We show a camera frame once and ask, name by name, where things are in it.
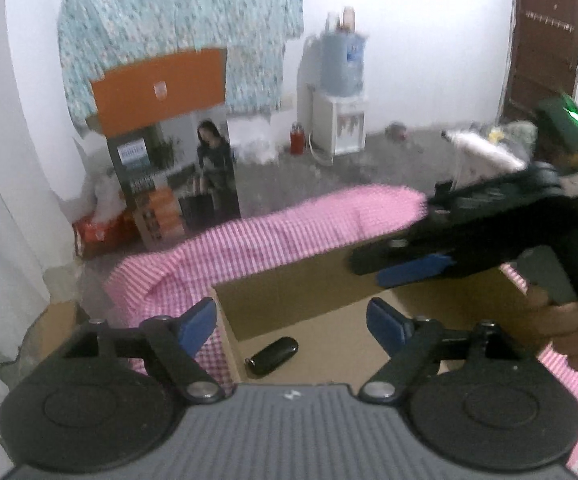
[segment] brown door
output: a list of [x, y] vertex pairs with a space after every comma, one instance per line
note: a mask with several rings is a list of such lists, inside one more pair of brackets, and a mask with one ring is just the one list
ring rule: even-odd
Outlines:
[[516, 0], [504, 120], [530, 120], [538, 101], [573, 95], [578, 74], [578, 0]]

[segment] red thermos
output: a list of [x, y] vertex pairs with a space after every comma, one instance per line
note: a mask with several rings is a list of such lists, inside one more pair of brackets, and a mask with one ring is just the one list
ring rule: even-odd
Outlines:
[[302, 155], [304, 153], [305, 141], [303, 126], [300, 123], [294, 123], [291, 127], [290, 153], [292, 155]]

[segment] key fob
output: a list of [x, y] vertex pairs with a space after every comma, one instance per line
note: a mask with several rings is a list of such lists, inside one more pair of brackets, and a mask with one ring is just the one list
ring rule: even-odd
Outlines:
[[245, 364], [254, 375], [263, 377], [293, 357], [297, 351], [298, 342], [293, 337], [281, 337], [245, 359]]

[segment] silver bolt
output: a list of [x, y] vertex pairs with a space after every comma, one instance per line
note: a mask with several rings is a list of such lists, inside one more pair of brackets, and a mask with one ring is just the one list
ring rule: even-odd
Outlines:
[[389, 399], [396, 393], [393, 384], [384, 383], [383, 381], [372, 381], [363, 387], [365, 395], [372, 399]]
[[407, 247], [409, 242], [407, 240], [403, 240], [402, 238], [397, 238], [396, 240], [389, 240], [388, 245], [392, 249], [402, 249], [403, 247]]
[[220, 391], [218, 385], [209, 381], [197, 381], [187, 386], [187, 393], [195, 399], [211, 399], [218, 391]]

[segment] green light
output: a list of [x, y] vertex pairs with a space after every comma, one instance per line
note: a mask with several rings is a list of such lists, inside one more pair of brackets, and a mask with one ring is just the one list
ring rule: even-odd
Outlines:
[[565, 108], [565, 111], [572, 116], [572, 119], [574, 121], [578, 121], [578, 114], [576, 112], [572, 112], [571, 110], [567, 110], [567, 108]]

